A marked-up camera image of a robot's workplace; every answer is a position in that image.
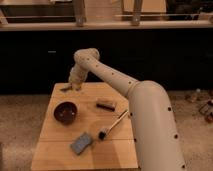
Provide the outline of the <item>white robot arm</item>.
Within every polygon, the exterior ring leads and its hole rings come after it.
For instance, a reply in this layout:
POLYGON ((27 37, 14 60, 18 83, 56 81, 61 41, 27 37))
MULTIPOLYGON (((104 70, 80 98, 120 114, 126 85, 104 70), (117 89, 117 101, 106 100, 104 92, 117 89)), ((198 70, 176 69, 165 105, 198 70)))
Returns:
POLYGON ((67 89, 80 90, 89 72, 128 100, 141 171, 187 171, 169 96, 158 83, 139 81, 100 62, 96 48, 77 50, 67 89))

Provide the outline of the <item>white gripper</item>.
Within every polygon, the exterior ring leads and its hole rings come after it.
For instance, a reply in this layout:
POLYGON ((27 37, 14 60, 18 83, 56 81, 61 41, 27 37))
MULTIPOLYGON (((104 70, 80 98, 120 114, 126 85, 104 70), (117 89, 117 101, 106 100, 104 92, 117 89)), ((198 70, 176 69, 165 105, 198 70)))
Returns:
POLYGON ((68 90, 71 90, 72 88, 76 88, 76 91, 80 91, 81 85, 86 81, 87 75, 87 70, 80 67, 79 65, 74 65, 70 70, 68 79, 70 86, 61 88, 60 91, 66 92, 68 90))

